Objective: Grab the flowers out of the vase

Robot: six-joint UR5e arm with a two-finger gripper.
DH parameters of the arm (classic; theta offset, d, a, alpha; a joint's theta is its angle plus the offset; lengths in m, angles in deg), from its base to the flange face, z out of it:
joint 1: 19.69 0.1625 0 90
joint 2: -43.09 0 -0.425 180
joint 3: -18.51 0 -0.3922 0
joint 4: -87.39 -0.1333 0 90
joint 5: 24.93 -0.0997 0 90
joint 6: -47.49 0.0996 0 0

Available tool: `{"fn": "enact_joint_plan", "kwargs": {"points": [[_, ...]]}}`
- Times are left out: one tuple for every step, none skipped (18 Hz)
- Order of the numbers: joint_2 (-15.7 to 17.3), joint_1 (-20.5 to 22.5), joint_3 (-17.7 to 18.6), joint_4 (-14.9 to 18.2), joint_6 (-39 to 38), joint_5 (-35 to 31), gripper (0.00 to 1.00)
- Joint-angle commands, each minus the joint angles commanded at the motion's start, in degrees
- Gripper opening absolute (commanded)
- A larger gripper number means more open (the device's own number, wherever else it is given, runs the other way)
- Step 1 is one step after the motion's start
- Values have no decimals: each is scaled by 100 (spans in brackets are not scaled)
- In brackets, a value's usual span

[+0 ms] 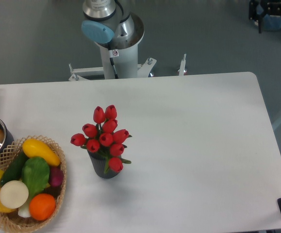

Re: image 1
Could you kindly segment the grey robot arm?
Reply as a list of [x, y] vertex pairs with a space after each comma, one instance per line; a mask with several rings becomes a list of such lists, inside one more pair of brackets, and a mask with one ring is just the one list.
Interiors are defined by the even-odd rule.
[[85, 0], [83, 34], [109, 50], [122, 50], [140, 43], [144, 24], [131, 12], [130, 0]]

